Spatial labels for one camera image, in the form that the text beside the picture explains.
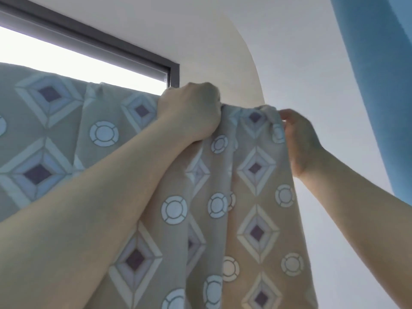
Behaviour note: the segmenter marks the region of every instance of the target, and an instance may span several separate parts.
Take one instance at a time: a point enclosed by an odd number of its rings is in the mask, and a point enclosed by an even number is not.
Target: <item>patterned curtain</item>
[[[156,119],[158,96],[105,83],[2,64],[0,87],[0,221]],[[317,308],[274,108],[224,105],[172,163],[86,305],[112,308]]]

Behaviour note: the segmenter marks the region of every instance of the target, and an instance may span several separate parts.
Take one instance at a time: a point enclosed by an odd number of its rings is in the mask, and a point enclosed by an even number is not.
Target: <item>circle pattern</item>
[[[297,253],[289,253],[282,259],[281,267],[288,276],[300,275],[304,269],[303,258]]]
[[[225,256],[223,259],[223,280],[232,282],[236,280],[240,273],[239,263],[230,256]]]
[[[112,146],[119,140],[119,130],[109,121],[98,121],[90,128],[90,139],[102,147]]]
[[[7,122],[6,119],[0,116],[0,136],[2,136],[7,129]]]
[[[177,288],[171,291],[162,302],[162,309],[182,309],[185,307],[185,290]]]
[[[272,126],[272,140],[276,144],[285,143],[285,132],[281,124],[274,124]]]
[[[290,185],[282,184],[276,189],[275,199],[281,207],[291,207],[295,203],[295,191]]]
[[[227,198],[222,193],[214,193],[207,204],[207,210],[212,218],[223,217],[227,213]]]
[[[203,283],[203,302],[207,309],[219,309],[222,298],[223,279],[219,275],[210,275]]]
[[[228,211],[231,211],[236,205],[236,195],[233,192],[230,192],[230,204],[228,206]]]
[[[188,215],[188,205],[181,196],[170,196],[162,204],[162,218],[168,224],[179,224]]]
[[[224,134],[219,135],[212,142],[212,146],[211,146],[212,152],[215,154],[219,154],[225,150],[228,144],[229,144],[229,140],[227,139],[227,137]]]

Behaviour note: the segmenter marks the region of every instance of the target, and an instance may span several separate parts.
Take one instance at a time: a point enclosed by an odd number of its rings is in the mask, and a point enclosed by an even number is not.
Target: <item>person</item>
[[[167,89],[154,123],[0,223],[0,308],[82,309],[168,166],[213,133],[220,107],[210,83]],[[412,308],[412,208],[327,152],[306,118],[291,109],[279,113],[293,175],[394,301]]]

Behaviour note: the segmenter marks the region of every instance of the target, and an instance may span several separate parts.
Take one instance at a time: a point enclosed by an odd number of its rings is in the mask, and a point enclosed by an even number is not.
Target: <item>light blue paint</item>
[[[404,28],[389,0],[331,1],[392,188],[412,204],[412,0],[392,0]]]

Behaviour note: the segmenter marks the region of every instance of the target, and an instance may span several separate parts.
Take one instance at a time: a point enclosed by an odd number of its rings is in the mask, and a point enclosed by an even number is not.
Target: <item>bright window light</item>
[[[0,62],[161,95],[166,82],[0,27]]]

